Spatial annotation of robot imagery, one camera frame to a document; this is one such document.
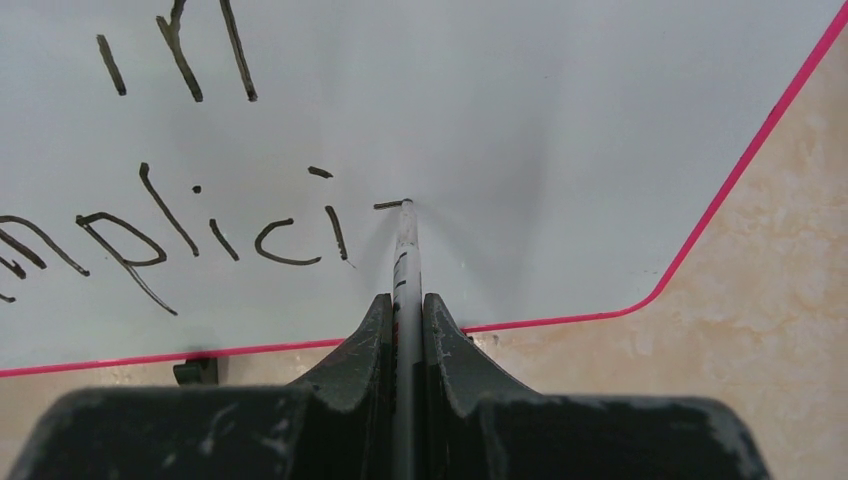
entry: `handwritten word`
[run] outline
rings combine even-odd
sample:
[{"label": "handwritten word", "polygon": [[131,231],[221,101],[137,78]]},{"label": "handwritten word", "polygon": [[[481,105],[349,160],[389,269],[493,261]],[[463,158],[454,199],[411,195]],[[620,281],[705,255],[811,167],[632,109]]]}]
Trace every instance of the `handwritten word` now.
[{"label": "handwritten word", "polygon": [[[247,99],[248,101],[255,102],[259,96],[256,94],[253,79],[250,77],[250,69],[247,67],[247,60],[244,57],[244,48],[241,46],[241,38],[238,34],[233,7],[230,5],[230,0],[220,0],[220,2],[221,14],[224,16],[224,24],[230,36],[233,54],[236,57],[236,66],[238,67],[239,75],[241,75],[244,90],[247,92]],[[165,44],[174,56],[174,62],[176,62],[177,68],[180,70],[180,74],[182,74],[189,92],[191,92],[191,96],[195,102],[202,102],[203,91],[200,90],[200,84],[197,83],[197,78],[194,76],[194,72],[191,71],[188,60],[183,53],[182,44],[180,43],[180,20],[182,19],[183,10],[185,10],[185,3],[186,0],[174,0],[174,6],[171,8],[170,14],[171,21],[168,22],[165,20],[165,17],[160,15],[156,17],[156,25],[165,39]],[[97,44],[100,46],[100,55],[103,57],[103,63],[106,65],[109,76],[112,77],[112,83],[115,84],[115,89],[118,90],[118,95],[126,95],[127,87],[124,84],[123,77],[121,77],[118,65],[115,63],[106,36],[102,34],[97,35]]]},{"label": "handwritten word", "polygon": [[[321,177],[322,179],[330,179],[333,177],[330,172],[315,167],[309,167],[309,173]],[[183,241],[185,241],[185,243],[188,245],[192,255],[195,257],[199,256],[200,250],[198,249],[197,244],[191,238],[191,235],[189,235],[189,233],[182,227],[179,220],[177,220],[177,218],[168,208],[167,204],[165,203],[165,200],[162,198],[161,195],[159,195],[159,193],[156,191],[156,188],[153,186],[153,182],[150,180],[150,166],[147,163],[142,163],[139,168],[138,174],[145,190],[147,190],[147,193],[150,194],[154,203],[165,216],[165,218],[168,220],[168,222],[171,224],[171,226],[174,228],[174,230],[177,231],[180,237],[182,237]],[[195,194],[199,194],[201,192],[201,186],[195,185],[194,187],[192,187],[192,191]],[[338,244],[339,248],[339,256],[343,261],[350,263],[348,261],[347,246],[345,245],[341,222],[339,221],[339,217],[336,214],[336,210],[335,208],[333,208],[332,205],[327,205],[326,207],[324,207],[324,210],[326,211],[327,216],[330,219],[330,225],[333,228],[333,234],[335,235],[336,243]],[[129,259],[124,257],[124,255],[114,245],[109,243],[109,241],[106,240],[97,231],[97,222],[101,221],[106,221],[117,225],[134,235],[142,242],[144,242],[148,247],[150,247],[152,253],[151,257],[147,259]],[[74,270],[76,270],[77,273],[84,277],[88,277],[89,275],[91,275],[88,270],[81,267],[74,259],[70,257],[70,255],[68,255],[61,247],[59,247],[59,245],[57,245],[56,242],[54,242],[44,232],[44,230],[42,230],[33,222],[25,218],[16,217],[13,215],[0,216],[0,225],[7,223],[14,223],[28,228],[30,231],[35,233],[41,239],[41,241],[44,242],[45,245],[47,245],[47,247],[49,247],[56,255],[58,255],[59,258],[62,259],[62,261],[64,261],[65,263],[70,265]],[[88,233],[88,235],[93,238],[98,245],[100,245],[107,253],[109,253],[109,255],[111,255],[112,258],[115,259],[115,261],[118,262],[118,264],[124,270],[126,270],[129,276],[136,283],[136,285],[138,285],[142,289],[142,291],[147,294],[148,297],[150,297],[151,300],[156,302],[165,311],[171,313],[172,315],[177,315],[176,310],[171,308],[167,303],[165,303],[164,300],[162,300],[162,298],[160,298],[155,292],[153,292],[153,290],[151,290],[151,288],[147,285],[144,279],[141,278],[137,271],[138,268],[158,265],[160,263],[164,263],[168,259],[168,254],[158,243],[156,243],[155,240],[147,236],[144,232],[142,232],[126,220],[112,215],[109,212],[96,212],[89,215],[77,215],[76,224],[80,228],[82,228],[86,233]],[[259,234],[256,236],[256,240],[254,241],[254,249],[256,250],[256,253],[262,256],[263,258],[267,258],[274,262],[297,267],[314,265],[321,261],[321,257],[314,257],[305,260],[286,258],[277,253],[272,253],[268,251],[263,246],[265,239],[274,230],[281,227],[287,227],[292,224],[294,224],[294,219],[291,218],[286,218],[284,220],[275,220],[268,223],[268,225],[266,225],[265,228],[263,228],[262,231],[260,231]],[[224,238],[224,236],[221,234],[221,230],[218,228],[218,221],[216,219],[209,219],[209,229],[212,231],[212,234],[215,236],[215,238],[218,240],[224,250],[226,250],[226,252],[230,255],[230,258],[232,258],[233,261],[239,261],[238,253],[235,251],[233,246],[230,245],[229,242],[227,242],[226,238]],[[36,267],[42,270],[47,268],[47,263],[37,253],[35,253],[30,247],[23,244],[20,240],[13,237],[2,228],[0,228],[0,241],[12,247],[16,252],[18,252]],[[26,271],[17,262],[8,261],[5,258],[0,257],[0,265],[12,272],[18,279],[23,280],[26,278]],[[12,303],[15,302],[16,299],[15,297],[0,294],[0,301]]]}]

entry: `scratch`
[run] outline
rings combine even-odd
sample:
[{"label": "scratch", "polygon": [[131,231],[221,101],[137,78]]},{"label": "scratch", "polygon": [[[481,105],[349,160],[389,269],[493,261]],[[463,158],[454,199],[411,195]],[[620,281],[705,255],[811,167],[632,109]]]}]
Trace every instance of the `scratch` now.
[{"label": "scratch", "polygon": [[200,451],[200,453],[206,456],[212,454],[212,450],[215,448],[215,430],[218,426],[218,422],[221,421],[221,418],[224,415],[235,410],[236,407],[238,407],[238,402],[235,402],[232,405],[228,405],[222,408],[221,410],[218,410],[217,413],[215,413],[215,416],[212,417],[212,421],[209,422],[209,433],[206,434],[206,438],[204,438],[203,441],[201,441],[200,444],[198,444],[197,446],[197,449]]},{"label": "scratch", "polygon": [[287,446],[286,443],[282,440],[276,438],[260,437],[259,435],[254,435],[253,438],[255,438],[256,441],[259,442],[259,444],[263,447],[270,448],[271,450],[276,452],[276,454],[280,457],[284,457],[286,455]]},{"label": "scratch", "polygon": [[171,465],[173,465],[174,462],[176,462],[176,461],[177,461],[177,454],[171,453],[167,457],[165,457],[165,460],[162,460],[162,468],[168,468]]},{"label": "scratch", "polygon": [[234,428],[236,428],[236,422],[228,423],[224,428],[221,429],[221,436],[223,437],[224,435],[232,432]]},{"label": "scratch", "polygon": [[271,427],[271,431],[272,432],[282,432],[283,430],[286,430],[287,428],[289,428],[289,420],[287,418],[284,418],[284,419],[280,420],[279,422],[277,422],[276,425]]}]

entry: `black mount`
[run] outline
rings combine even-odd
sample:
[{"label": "black mount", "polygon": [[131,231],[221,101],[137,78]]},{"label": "black mount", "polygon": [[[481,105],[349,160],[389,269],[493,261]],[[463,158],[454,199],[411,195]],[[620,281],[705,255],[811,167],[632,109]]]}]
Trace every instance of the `black mount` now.
[{"label": "black mount", "polygon": [[218,385],[218,359],[194,358],[174,365],[174,378],[180,386]]},{"label": "black mount", "polygon": [[[719,402],[539,394],[476,348],[435,294],[424,299],[423,338],[421,479],[768,478],[748,429]],[[286,386],[65,395],[11,478],[388,480],[392,360],[383,294],[356,332]],[[198,362],[175,367],[178,380],[204,384],[217,372]]]}]

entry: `marble surface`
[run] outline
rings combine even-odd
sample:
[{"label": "marble surface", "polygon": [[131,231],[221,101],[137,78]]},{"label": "marble surface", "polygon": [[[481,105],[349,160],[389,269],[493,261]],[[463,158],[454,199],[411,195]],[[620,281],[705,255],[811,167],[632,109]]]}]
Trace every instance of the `marble surface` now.
[{"label": "marble surface", "polygon": [[[717,398],[751,427],[776,478],[844,478],[846,85],[843,33],[654,302],[615,319],[477,333],[475,342],[543,392]],[[231,357],[222,375],[285,383],[329,351]],[[172,384],[171,365],[0,379],[0,472],[58,395]]]}]

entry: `white board surface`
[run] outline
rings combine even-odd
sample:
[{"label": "white board surface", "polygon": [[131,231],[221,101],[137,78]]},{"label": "white board surface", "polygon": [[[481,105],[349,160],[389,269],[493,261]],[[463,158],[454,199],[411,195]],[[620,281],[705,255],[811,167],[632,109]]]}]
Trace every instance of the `white board surface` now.
[{"label": "white board surface", "polygon": [[[423,286],[463,325],[612,311],[657,284],[840,0],[0,0],[0,369],[345,337],[391,290],[412,198]],[[127,94],[98,49],[108,40]],[[195,242],[169,223],[149,180]],[[333,178],[307,172],[325,169]],[[192,187],[200,186],[200,193]],[[325,206],[355,268],[340,259]],[[135,272],[75,218],[129,222]],[[239,256],[216,240],[209,220]],[[263,247],[309,266],[257,254]],[[157,257],[106,220],[124,258]]]}]

